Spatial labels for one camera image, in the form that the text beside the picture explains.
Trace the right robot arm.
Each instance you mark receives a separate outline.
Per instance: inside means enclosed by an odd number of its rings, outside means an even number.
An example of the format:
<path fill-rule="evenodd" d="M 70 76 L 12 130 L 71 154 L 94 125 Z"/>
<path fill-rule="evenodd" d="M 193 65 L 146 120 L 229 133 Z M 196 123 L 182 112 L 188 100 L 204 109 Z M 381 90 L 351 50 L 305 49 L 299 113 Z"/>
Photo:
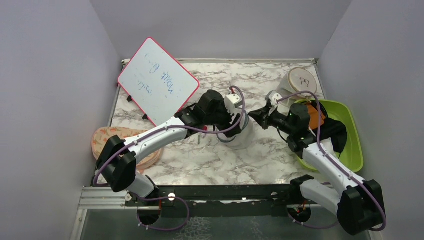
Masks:
<path fill-rule="evenodd" d="M 321 144 L 320 133 L 309 130 L 311 116 L 306 105 L 295 103 L 288 115 L 270 103 L 248 114 L 263 129 L 274 127 L 286 133 L 290 150 L 325 175 L 332 185 L 326 187 L 311 176 L 293 180 L 289 199 L 300 204 L 311 200 L 334 214 L 350 235 L 363 231 L 381 231 L 387 225 L 382 187 L 375 180 L 365 180 L 344 166 Z"/>

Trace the white mesh laundry bag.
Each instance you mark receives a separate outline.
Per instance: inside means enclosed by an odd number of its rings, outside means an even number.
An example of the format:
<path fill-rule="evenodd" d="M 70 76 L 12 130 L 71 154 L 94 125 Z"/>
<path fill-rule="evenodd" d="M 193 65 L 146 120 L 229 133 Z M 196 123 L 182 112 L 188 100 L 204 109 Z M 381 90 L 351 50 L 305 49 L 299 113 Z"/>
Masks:
<path fill-rule="evenodd" d="M 239 126 L 241 129 L 240 134 L 228 138 L 223 133 L 220 133 L 216 135 L 217 140 L 230 149 L 242 150 L 248 148 L 255 137 L 255 130 L 254 124 L 246 111 L 244 111 Z"/>

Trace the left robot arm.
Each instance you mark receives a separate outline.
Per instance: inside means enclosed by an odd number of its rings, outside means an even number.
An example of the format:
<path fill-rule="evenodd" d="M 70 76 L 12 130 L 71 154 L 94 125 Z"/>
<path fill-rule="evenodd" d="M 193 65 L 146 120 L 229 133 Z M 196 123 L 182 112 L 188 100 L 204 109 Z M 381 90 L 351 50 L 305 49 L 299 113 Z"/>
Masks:
<path fill-rule="evenodd" d="M 245 114 L 245 96 L 237 86 L 231 86 L 230 93 L 222 96 L 215 90 L 208 90 L 198 102 L 178 111 L 165 123 L 136 136 L 121 139 L 110 137 L 97 162 L 97 173 L 93 184 L 98 185 L 99 177 L 115 193 L 124 190 L 137 192 L 144 205 L 157 200 L 157 191 L 149 177 L 136 171 L 136 166 L 150 154 L 174 142 L 197 133 L 209 134 L 206 126 L 215 127 L 213 134 L 233 138 L 242 133 L 241 121 Z"/>

